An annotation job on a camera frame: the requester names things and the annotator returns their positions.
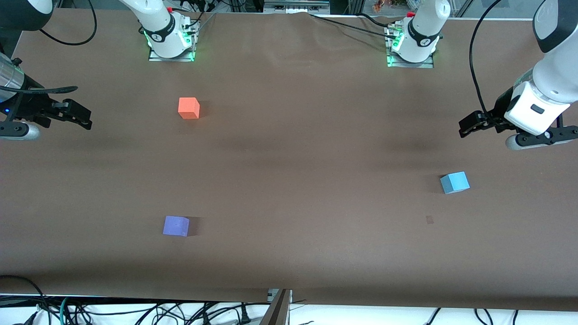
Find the cube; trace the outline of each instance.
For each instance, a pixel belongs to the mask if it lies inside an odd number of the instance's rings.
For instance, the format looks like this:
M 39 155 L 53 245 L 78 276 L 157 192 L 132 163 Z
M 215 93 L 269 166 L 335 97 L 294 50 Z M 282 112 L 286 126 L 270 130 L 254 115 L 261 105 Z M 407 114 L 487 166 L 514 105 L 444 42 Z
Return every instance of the cube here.
M 443 191 L 446 194 L 457 193 L 469 189 L 465 172 L 451 173 L 441 178 Z
M 201 106 L 195 97 L 179 98 L 179 114 L 185 120 L 198 119 Z
M 162 234 L 186 237 L 188 235 L 188 218 L 166 216 L 165 228 L 162 230 Z

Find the table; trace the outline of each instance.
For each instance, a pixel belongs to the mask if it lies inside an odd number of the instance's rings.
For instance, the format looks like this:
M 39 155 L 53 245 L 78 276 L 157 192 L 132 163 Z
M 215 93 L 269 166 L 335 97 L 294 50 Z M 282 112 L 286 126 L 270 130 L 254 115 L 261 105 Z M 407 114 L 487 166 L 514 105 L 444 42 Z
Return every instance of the table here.
M 479 109 L 475 21 L 447 22 L 434 69 L 403 69 L 379 36 L 306 14 L 218 14 L 195 62 L 148 62 L 131 12 L 97 15 L 84 46 L 38 32 L 17 46 L 45 87 L 79 86 L 54 98 L 94 125 L 0 143 L 3 274 L 53 294 L 262 301 L 290 287 L 319 304 L 576 309 L 578 142 L 460 139 Z M 46 30 L 82 40 L 90 12 L 57 10 Z M 484 23 L 486 104 L 541 57 L 531 22 Z M 179 97 L 199 99 L 199 120 Z M 457 171 L 472 188 L 443 194 Z M 167 215 L 195 235 L 163 236 Z

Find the purple cube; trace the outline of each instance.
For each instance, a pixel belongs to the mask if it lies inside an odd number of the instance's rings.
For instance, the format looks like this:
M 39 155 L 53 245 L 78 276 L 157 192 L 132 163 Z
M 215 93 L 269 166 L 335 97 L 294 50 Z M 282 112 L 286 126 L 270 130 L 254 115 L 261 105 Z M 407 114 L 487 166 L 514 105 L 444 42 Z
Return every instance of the purple cube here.
M 162 230 L 162 234 L 186 237 L 188 234 L 188 218 L 166 216 L 165 228 Z

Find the orange cube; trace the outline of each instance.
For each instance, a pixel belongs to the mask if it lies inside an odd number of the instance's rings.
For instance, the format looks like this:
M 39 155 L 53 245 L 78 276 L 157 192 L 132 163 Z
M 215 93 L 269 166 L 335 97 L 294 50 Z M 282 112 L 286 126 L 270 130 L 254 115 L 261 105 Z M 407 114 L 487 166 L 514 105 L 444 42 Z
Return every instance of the orange cube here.
M 179 98 L 179 114 L 185 120 L 198 119 L 201 106 L 195 97 Z

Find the blue cube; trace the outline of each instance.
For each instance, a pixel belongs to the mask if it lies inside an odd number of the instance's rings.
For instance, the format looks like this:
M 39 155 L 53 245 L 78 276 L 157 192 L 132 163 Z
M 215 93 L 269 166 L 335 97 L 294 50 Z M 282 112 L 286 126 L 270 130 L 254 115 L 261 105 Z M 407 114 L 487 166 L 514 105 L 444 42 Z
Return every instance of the blue cube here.
M 457 193 L 469 189 L 465 172 L 451 173 L 441 178 L 443 191 L 446 194 Z
M 163 229 L 162 234 L 186 237 L 188 235 L 188 218 L 166 216 L 165 228 Z

